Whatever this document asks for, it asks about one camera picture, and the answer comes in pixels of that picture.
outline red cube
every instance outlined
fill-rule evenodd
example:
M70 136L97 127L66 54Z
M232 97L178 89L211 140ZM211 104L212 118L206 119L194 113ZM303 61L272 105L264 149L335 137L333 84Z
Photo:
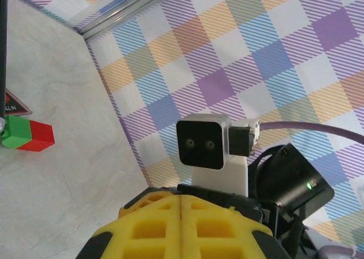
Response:
M39 152L55 144L53 129L49 124L30 121L30 129L32 140L17 149Z

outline black sign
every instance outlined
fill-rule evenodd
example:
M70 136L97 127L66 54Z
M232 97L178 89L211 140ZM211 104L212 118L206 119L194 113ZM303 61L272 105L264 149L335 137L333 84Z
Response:
M6 89L5 115L29 115L32 111Z

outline green block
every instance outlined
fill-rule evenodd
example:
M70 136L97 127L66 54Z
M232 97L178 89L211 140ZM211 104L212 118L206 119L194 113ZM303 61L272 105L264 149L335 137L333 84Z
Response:
M4 147L16 149L32 140L30 121L9 115L5 117L5 129L1 133Z

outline white marble floor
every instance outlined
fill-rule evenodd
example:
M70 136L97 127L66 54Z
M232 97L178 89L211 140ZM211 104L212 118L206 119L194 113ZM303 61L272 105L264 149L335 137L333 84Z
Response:
M147 185L81 36L9 0L7 71L56 144L0 148L0 258L75 258Z

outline camera lens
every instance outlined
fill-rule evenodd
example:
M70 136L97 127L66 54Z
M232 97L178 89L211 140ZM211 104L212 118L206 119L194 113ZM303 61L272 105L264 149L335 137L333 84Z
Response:
M213 141L207 141L207 142L206 142L206 148L207 148L208 150L213 150L213 149L215 148L215 144L214 144L214 142L213 142Z
M187 146L187 148L194 148L195 147L195 142L192 139L187 139L186 140L186 146Z

